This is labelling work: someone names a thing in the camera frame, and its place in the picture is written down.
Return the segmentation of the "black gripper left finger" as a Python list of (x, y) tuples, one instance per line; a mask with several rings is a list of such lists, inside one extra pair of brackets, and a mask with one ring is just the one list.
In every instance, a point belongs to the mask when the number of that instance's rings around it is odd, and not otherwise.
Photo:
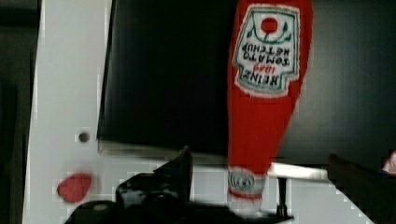
[(148, 199), (175, 198), (188, 202), (191, 196), (193, 156), (188, 147), (151, 173), (130, 177), (115, 190), (116, 202), (123, 208), (142, 204)]

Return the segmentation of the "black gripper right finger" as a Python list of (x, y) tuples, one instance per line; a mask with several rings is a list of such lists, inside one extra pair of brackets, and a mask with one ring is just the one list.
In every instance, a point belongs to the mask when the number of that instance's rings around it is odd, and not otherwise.
[(336, 154), (327, 159), (329, 180), (374, 224), (396, 224), (395, 177)]

